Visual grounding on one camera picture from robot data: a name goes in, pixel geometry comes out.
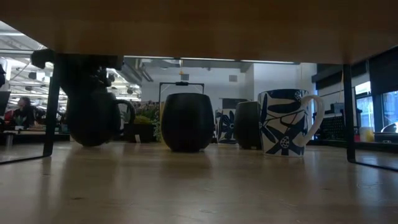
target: blue and white mug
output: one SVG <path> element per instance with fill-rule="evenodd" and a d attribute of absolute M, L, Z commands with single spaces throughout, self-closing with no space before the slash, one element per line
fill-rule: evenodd
<path fill-rule="evenodd" d="M 235 109 L 216 110 L 216 134 L 219 144 L 236 144 L 234 136 Z"/>
<path fill-rule="evenodd" d="M 317 103 L 317 117 L 308 130 L 308 103 Z M 306 90 L 264 91 L 258 96 L 261 146 L 265 155 L 301 157 L 320 127 L 325 108 L 319 96 Z"/>

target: desk leg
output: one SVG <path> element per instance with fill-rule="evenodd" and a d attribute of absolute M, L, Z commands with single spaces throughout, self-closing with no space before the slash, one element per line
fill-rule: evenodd
<path fill-rule="evenodd" d="M 57 124 L 58 98 L 60 94 L 60 77 L 64 71 L 65 55 L 55 55 L 54 70 L 50 80 L 49 100 L 45 117 L 45 141 L 43 156 L 51 156 L 54 145 L 55 126 Z"/>
<path fill-rule="evenodd" d="M 8 134 L 6 138 L 6 150 L 10 150 L 12 148 L 12 140 L 14 139 L 13 134 Z"/>
<path fill-rule="evenodd" d="M 357 162 L 355 158 L 355 141 L 354 141 L 354 111 L 353 111 L 353 92 L 351 84 L 351 66 L 343 65 L 343 81 L 344 81 L 344 109 L 345 109 L 345 125 L 346 125 L 346 141 L 347 141 L 347 160 L 348 162 L 369 166 L 379 169 L 398 171 L 397 168 L 388 166 L 377 166 L 365 162 Z"/>

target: wooden desk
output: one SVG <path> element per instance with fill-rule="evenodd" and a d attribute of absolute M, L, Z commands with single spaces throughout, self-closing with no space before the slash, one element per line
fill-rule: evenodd
<path fill-rule="evenodd" d="M 350 164 L 345 154 L 316 146 L 289 159 L 216 144 L 182 154 L 161 144 L 56 143 L 52 157 L 0 166 L 0 217 L 13 224 L 398 223 L 398 173 Z"/>
<path fill-rule="evenodd" d="M 19 0 L 0 20 L 63 53 L 353 63 L 398 43 L 398 1 Z"/>
<path fill-rule="evenodd" d="M 13 135 L 13 144 L 20 143 L 44 143 L 45 141 L 45 131 L 4 131 L 0 133 L 0 137 L 6 136 L 7 133 L 12 133 Z M 60 133 L 55 132 L 54 141 L 69 141 L 70 135 L 68 133 Z M 0 142 L 6 143 L 6 138 L 0 138 Z"/>

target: black mug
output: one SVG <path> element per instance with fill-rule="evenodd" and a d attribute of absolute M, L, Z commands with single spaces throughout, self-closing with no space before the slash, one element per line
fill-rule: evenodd
<path fill-rule="evenodd" d="M 234 136 L 243 149 L 261 149 L 258 102 L 238 103 L 234 120 Z"/>
<path fill-rule="evenodd" d="M 174 152 L 198 152 L 214 133 L 214 117 L 207 95 L 174 93 L 167 97 L 162 116 L 163 139 Z"/>
<path fill-rule="evenodd" d="M 72 138 L 83 146 L 99 146 L 121 134 L 120 103 L 127 105 L 132 125 L 136 117 L 134 107 L 126 100 L 117 100 L 113 93 L 94 91 L 70 97 L 67 124 Z"/>

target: white wall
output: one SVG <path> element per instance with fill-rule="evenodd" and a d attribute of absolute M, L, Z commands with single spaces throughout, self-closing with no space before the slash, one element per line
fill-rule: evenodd
<path fill-rule="evenodd" d="M 179 68 L 147 68 L 154 82 L 142 83 L 142 101 L 159 100 L 160 82 L 179 82 Z M 314 63 L 301 63 L 299 65 L 255 63 L 246 73 L 241 73 L 237 68 L 183 68 L 183 72 L 190 75 L 190 83 L 204 83 L 205 94 L 210 97 L 213 110 L 222 107 L 221 98 L 243 98 L 257 100 L 260 92 L 280 88 L 298 88 L 313 94 L 315 84 L 311 76 L 317 73 Z M 229 75 L 237 75 L 238 82 L 229 82 Z M 163 92 L 161 100 L 172 93 L 199 92 L 192 86 L 170 85 Z"/>
<path fill-rule="evenodd" d="M 160 82 L 180 82 L 179 68 L 147 68 L 148 74 L 154 82 L 142 82 L 142 101 L 159 100 Z M 237 68 L 183 68 L 183 72 L 189 74 L 190 83 L 204 83 L 205 94 L 210 97 L 213 111 L 222 107 L 222 98 L 246 98 L 245 74 Z M 237 75 L 238 82 L 229 82 L 229 75 Z M 175 86 L 170 85 L 166 90 L 166 85 L 162 85 L 161 101 L 172 93 L 199 93 L 200 86 Z"/>
<path fill-rule="evenodd" d="M 254 64 L 254 99 L 259 93 L 282 88 L 297 88 L 299 65 L 289 64 Z"/>
<path fill-rule="evenodd" d="M 252 64 L 244 74 L 244 83 L 246 98 L 249 100 L 257 99 L 257 96 L 254 96 L 254 64 Z"/>

